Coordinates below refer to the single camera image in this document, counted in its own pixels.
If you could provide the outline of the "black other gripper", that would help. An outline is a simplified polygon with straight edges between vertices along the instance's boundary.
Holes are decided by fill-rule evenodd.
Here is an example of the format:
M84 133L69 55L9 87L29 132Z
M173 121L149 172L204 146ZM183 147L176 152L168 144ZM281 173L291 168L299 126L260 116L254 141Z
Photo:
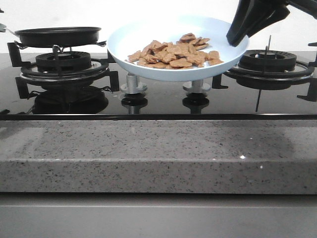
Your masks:
M276 2L291 5L309 15L317 14L316 0L276 0ZM229 44L236 47L245 36L252 37L266 27L285 19L290 13L285 5L278 5L274 10L267 0L240 0L226 35Z

